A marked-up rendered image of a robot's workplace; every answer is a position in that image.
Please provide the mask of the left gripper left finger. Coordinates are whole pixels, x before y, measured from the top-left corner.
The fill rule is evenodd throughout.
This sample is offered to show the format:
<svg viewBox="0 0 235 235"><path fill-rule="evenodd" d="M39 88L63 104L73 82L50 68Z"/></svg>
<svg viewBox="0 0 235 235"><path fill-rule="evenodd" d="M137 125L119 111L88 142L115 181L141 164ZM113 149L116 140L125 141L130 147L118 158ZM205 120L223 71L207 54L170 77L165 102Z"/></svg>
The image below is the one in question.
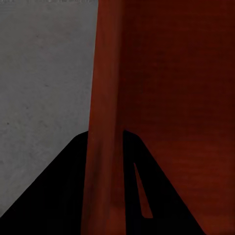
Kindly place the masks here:
<svg viewBox="0 0 235 235"><path fill-rule="evenodd" d="M0 218L0 235L80 235L88 131L76 135Z"/></svg>

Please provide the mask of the storage box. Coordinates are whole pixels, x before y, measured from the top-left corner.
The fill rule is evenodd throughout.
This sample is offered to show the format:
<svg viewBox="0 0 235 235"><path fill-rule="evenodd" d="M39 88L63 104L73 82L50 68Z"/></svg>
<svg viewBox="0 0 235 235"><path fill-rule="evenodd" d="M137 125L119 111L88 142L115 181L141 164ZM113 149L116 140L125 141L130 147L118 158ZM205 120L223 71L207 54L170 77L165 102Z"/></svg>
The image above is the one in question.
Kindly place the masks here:
<svg viewBox="0 0 235 235"><path fill-rule="evenodd" d="M98 0L80 235L126 235L124 130L205 235L235 235L235 0Z"/></svg>

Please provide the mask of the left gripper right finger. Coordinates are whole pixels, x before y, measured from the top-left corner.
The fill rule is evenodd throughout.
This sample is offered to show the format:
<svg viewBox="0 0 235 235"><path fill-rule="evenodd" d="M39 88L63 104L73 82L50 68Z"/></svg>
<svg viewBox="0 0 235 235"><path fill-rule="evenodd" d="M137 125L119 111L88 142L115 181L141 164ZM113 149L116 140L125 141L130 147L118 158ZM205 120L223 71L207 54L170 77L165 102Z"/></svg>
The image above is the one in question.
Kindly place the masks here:
<svg viewBox="0 0 235 235"><path fill-rule="evenodd" d="M153 218L142 216L136 164ZM123 131L126 235L205 235L142 139Z"/></svg>

